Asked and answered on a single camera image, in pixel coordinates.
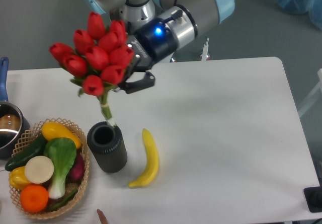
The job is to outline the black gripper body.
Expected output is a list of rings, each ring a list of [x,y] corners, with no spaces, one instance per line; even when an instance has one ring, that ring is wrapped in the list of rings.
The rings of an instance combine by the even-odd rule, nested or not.
[[[177,49],[175,34],[168,26],[172,21],[170,18],[155,18],[127,38],[126,43],[131,45],[134,55],[139,55],[139,58],[133,57],[131,72],[150,70]]]

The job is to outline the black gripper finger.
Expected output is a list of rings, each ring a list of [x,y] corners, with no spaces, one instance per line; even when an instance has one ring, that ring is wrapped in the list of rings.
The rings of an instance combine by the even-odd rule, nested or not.
[[[127,81],[130,77],[131,75],[129,74],[125,75],[121,83],[118,84],[118,88],[127,94],[132,94],[147,88],[151,88],[155,84],[155,77],[149,71],[145,71],[143,78],[134,82]]]

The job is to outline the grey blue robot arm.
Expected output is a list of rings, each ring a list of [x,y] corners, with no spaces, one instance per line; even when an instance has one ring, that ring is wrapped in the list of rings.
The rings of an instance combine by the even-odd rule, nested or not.
[[[171,62],[173,54],[222,23],[235,0],[84,0],[95,13],[123,20],[134,50],[133,62],[114,91],[134,93],[155,82],[151,68]]]

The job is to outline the person fingertip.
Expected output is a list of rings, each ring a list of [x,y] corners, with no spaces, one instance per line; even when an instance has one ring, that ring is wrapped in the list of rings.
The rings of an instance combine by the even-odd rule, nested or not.
[[[98,214],[101,224],[108,224],[106,216],[104,215],[104,213],[100,209],[97,209],[97,214]]]

